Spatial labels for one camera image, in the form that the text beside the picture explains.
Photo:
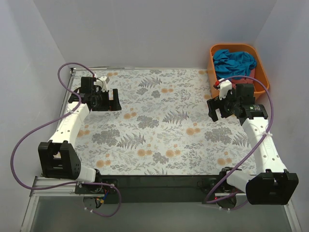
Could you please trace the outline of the blue t shirt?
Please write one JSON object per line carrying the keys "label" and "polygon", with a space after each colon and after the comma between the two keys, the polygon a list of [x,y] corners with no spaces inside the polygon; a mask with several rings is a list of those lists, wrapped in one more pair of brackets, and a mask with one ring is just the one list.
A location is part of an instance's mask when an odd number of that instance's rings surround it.
{"label": "blue t shirt", "polygon": [[249,76],[257,65],[255,58],[248,52],[230,52],[228,49],[216,51],[212,60],[218,80],[231,76]]}

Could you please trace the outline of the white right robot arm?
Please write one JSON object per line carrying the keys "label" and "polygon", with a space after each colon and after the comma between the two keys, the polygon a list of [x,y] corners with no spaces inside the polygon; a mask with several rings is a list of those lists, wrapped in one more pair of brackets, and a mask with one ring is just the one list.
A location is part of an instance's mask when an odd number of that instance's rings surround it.
{"label": "white right robot arm", "polygon": [[219,96],[207,101],[209,117],[218,120],[234,115],[245,131],[252,147],[249,154],[234,168],[224,171],[224,176],[210,190],[205,201],[220,188],[229,192],[236,188],[246,194],[252,205],[286,205],[294,193],[299,179],[287,170],[275,147],[270,133],[273,116],[261,104],[255,103],[254,86],[219,80],[214,84]]}

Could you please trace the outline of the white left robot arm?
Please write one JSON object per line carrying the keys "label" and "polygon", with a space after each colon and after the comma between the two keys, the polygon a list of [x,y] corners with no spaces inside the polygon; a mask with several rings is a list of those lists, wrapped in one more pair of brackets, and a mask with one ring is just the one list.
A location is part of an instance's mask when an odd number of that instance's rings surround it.
{"label": "white left robot arm", "polygon": [[46,178],[70,179],[86,182],[92,193],[102,190],[103,182],[96,170],[81,164],[74,150],[75,140],[85,118],[92,111],[120,111],[117,89],[108,89],[109,78],[82,77],[81,85],[69,97],[66,112],[48,142],[38,147],[42,174]]}

